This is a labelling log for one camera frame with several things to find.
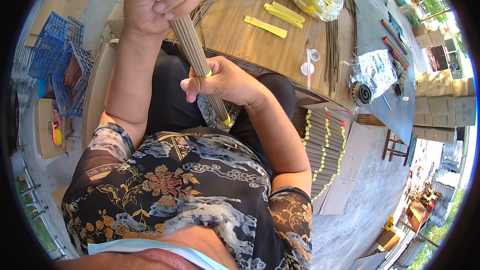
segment face mask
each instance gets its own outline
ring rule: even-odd
[[[195,249],[148,239],[120,239],[101,244],[88,243],[88,254],[107,251],[137,252],[153,248],[173,252],[205,270],[228,270],[225,266]]]

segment black pants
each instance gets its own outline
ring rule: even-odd
[[[268,159],[245,108],[240,110],[235,124],[227,134],[223,130],[207,127],[197,103],[187,102],[185,92],[180,88],[180,81],[188,78],[189,69],[190,64],[179,56],[167,55],[158,59],[153,71],[152,100],[148,110],[146,134],[172,131],[233,136],[253,150],[272,177]],[[260,75],[257,80],[273,93],[291,120],[295,109],[295,89],[291,82],[284,76],[273,73]],[[265,119],[265,121],[275,121],[275,119]]]

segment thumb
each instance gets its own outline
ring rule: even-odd
[[[180,87],[187,93],[213,94],[216,90],[214,80],[214,76],[186,78],[180,81]]]

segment metal table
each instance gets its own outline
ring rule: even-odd
[[[357,10],[357,55],[363,55],[364,53],[375,51],[378,49],[388,49],[384,44],[382,37],[392,36],[387,29],[380,22],[384,19],[388,22],[387,13],[381,12],[368,0],[355,0],[358,6]],[[415,106],[415,88],[413,87],[413,81],[415,80],[415,74],[413,69],[413,56],[410,49],[408,49],[408,55],[404,55],[407,61],[410,63],[410,68],[405,71],[406,87],[405,96],[409,97],[408,101],[399,99],[393,88],[390,87],[383,95],[388,104],[392,108],[390,110],[385,100],[380,96],[374,99],[370,104],[365,107],[375,115],[385,126],[393,131],[395,135],[399,137],[405,144],[410,144],[412,126],[413,126],[413,112]]]

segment shirt pattern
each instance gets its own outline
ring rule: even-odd
[[[161,132],[134,151],[120,126],[103,123],[78,162],[62,212],[81,254],[87,243],[159,240],[204,225],[239,269],[309,269],[309,196],[270,188],[261,161],[227,135]]]

